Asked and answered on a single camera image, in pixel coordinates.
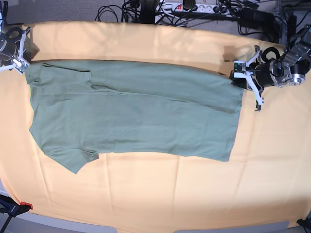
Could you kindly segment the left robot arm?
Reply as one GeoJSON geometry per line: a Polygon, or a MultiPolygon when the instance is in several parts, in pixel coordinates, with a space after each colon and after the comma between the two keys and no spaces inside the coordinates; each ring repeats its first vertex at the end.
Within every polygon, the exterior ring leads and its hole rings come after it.
{"type": "Polygon", "coordinates": [[[311,26],[306,24],[290,37],[281,55],[275,47],[261,50],[255,46],[255,54],[248,61],[235,61],[231,71],[232,84],[251,90],[246,79],[250,75],[259,92],[264,88],[283,85],[300,85],[311,69],[311,26]]]}

